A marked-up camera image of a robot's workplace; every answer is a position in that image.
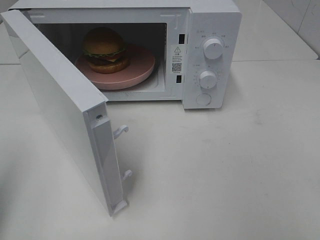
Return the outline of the round door release button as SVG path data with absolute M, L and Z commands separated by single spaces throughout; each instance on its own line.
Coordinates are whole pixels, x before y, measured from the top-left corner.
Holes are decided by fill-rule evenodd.
M 196 103 L 198 105 L 207 106 L 211 103 L 211 96 L 207 93 L 201 93 L 196 97 Z

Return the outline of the pink round plate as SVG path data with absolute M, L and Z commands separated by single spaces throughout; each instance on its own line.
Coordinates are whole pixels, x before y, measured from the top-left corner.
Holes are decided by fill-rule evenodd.
M 146 80 L 154 70 L 156 59 L 142 46 L 130 44 L 116 61 L 93 60 L 81 55 L 75 66 L 101 90 L 122 90 Z

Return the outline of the white microwave door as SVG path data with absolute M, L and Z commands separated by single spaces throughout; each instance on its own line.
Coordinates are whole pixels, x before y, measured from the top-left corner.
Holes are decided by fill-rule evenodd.
M 19 10 L 1 18 L 35 100 L 110 216 L 127 206 L 107 98 Z

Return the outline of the toy hamburger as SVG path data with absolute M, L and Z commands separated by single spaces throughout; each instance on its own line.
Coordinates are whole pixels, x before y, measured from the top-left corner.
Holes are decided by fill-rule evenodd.
M 96 73 L 116 73 L 130 64 L 123 38 L 107 27 L 91 29 L 84 36 L 82 52 L 89 67 Z

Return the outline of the lower white timer knob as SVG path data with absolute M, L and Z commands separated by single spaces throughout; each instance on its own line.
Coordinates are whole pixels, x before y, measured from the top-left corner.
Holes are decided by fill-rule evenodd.
M 211 89 L 216 86 L 218 78 L 213 71 L 204 71 L 199 75 L 199 84 L 203 89 Z

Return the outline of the white microwave oven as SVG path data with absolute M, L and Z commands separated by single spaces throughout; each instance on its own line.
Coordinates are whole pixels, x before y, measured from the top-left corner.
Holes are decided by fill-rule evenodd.
M 242 15 L 231 0 L 19 0 L 8 10 L 29 21 L 76 67 L 81 43 L 91 29 L 107 27 L 128 45 L 143 46 L 156 59 L 144 82 L 119 90 L 97 88 L 108 102 L 179 100 L 185 109 L 213 109 L 223 104 Z M 222 55 L 207 59 L 204 41 L 217 36 Z M 199 75 L 212 71 L 217 84 L 200 86 Z M 196 98 L 209 94 L 209 105 Z

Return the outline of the upper white power knob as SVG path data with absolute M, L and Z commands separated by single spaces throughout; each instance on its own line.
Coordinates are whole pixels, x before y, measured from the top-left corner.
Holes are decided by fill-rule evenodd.
M 211 36 L 203 42 L 204 56 L 209 60 L 215 60 L 219 58 L 224 49 L 224 43 L 218 36 Z

